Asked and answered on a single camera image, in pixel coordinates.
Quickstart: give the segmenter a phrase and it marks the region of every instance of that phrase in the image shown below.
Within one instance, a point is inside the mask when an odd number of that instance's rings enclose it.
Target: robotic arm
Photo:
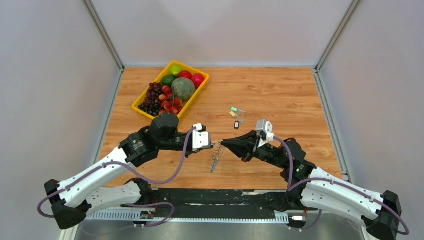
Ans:
[[[185,157],[203,149],[211,149],[211,136],[206,127],[199,124],[187,133],[178,132],[179,119],[175,114],[163,113],[150,126],[132,133],[109,155],[80,174],[67,180],[50,180],[44,184],[53,216],[60,229],[68,229],[81,223],[86,216],[97,211],[123,204],[140,202],[150,186],[145,181],[132,181],[119,187],[102,187],[117,176],[140,167],[158,157],[159,150],[183,151]],[[181,169],[167,181],[170,182]]]
[[[366,227],[368,233],[378,239],[396,239],[402,214],[398,195],[391,191],[381,194],[363,189],[329,174],[305,160],[306,153],[294,138],[282,141],[274,136],[272,128],[269,121],[260,120],[256,130],[225,139],[221,144],[245,163],[256,158],[283,169],[280,175],[289,186],[285,195],[287,206],[279,206],[281,209],[290,206],[328,211]],[[268,143],[274,139],[282,145],[275,147]]]

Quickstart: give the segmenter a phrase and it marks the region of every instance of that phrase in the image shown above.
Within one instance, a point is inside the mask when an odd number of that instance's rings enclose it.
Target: white wall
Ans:
[[[351,0],[93,0],[125,65],[315,65]]]
[[[1,239],[59,238],[44,183],[94,162],[119,75],[81,1],[0,2]]]
[[[322,71],[353,182],[400,197],[411,235],[398,240],[424,239],[423,13],[364,0]]]

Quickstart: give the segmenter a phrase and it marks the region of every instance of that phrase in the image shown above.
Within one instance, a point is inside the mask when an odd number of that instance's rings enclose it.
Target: fruit basket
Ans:
[[[187,109],[190,107],[190,105],[192,104],[192,102],[196,99],[196,97],[199,95],[199,92],[203,90],[203,88],[205,87],[206,83],[209,80],[209,75],[207,73],[204,73],[202,71],[199,71],[193,67],[187,66],[181,62],[178,61],[171,61],[168,66],[165,67],[165,69],[163,69],[163,71],[159,74],[159,76],[156,77],[156,79],[153,81],[153,83],[160,83],[162,78],[164,78],[165,76],[170,75],[170,69],[172,70],[172,68],[175,68],[175,66],[179,66],[177,67],[178,69],[182,69],[183,71],[189,71],[192,75],[195,74],[200,74],[204,77],[203,82],[200,84],[200,86],[195,89],[194,94],[186,101],[183,101],[182,104],[180,104],[180,106],[182,107],[182,109],[178,112],[177,116],[180,119],[181,116],[187,111]],[[150,115],[147,111],[147,109],[145,109],[145,111],[142,111],[141,109],[139,109],[139,106],[143,106],[144,101],[147,99],[146,96],[148,94],[148,90],[150,88],[149,86],[146,88],[146,90],[137,98],[137,100],[132,104],[132,109],[134,109],[135,111],[137,111],[137,113],[148,117],[149,119],[155,119],[157,116],[153,116]]]

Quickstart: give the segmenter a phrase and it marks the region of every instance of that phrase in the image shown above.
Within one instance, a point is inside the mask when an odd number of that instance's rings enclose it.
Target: gray floor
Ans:
[[[311,224],[316,214],[308,215]],[[107,233],[131,225],[126,221],[93,220],[84,229],[92,234]],[[78,230],[76,240],[363,240],[357,224],[337,215],[324,213],[314,229],[288,230],[279,224],[168,222],[152,228],[131,228],[107,236],[88,236]]]

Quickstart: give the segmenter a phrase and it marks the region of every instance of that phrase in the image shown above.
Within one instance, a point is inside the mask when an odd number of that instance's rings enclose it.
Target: wood grain surface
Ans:
[[[202,123],[207,126],[214,142],[244,135],[255,129],[258,120],[267,119],[273,124],[276,136],[281,139],[296,138],[307,153],[308,161],[341,177],[310,68],[199,69],[208,73],[210,80],[180,120],[179,132],[186,132],[192,125]],[[129,134],[150,125],[151,120],[134,111],[131,105],[162,70],[160,67],[125,69],[100,159]],[[230,106],[247,112],[238,130],[234,129],[235,119],[229,114]],[[213,151],[203,150],[187,158],[178,176],[161,187],[286,189],[287,183],[280,177],[281,169],[258,159],[244,163],[228,149],[224,150],[215,172],[211,173]],[[140,166],[137,171],[147,178],[163,181],[172,176],[180,159],[181,152],[160,151],[157,159]],[[107,186],[123,185],[133,177],[132,173],[125,173]]]

